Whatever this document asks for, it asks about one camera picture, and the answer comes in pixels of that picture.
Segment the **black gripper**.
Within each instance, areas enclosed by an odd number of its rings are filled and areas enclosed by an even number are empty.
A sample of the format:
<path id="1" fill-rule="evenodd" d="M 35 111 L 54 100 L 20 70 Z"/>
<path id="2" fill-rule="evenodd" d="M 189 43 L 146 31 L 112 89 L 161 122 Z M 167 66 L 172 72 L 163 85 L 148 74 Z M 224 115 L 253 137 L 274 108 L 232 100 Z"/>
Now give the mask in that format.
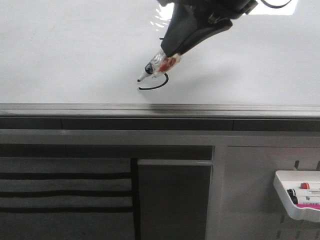
<path id="1" fill-rule="evenodd" d="M 233 24 L 229 19 L 238 19 L 249 14 L 257 5 L 256 0 L 173 0 L 172 18 L 161 48 L 168 57 L 176 53 L 185 54 L 204 40 L 229 30 Z M 206 21 L 208 13 L 229 18 L 214 24 Z"/>

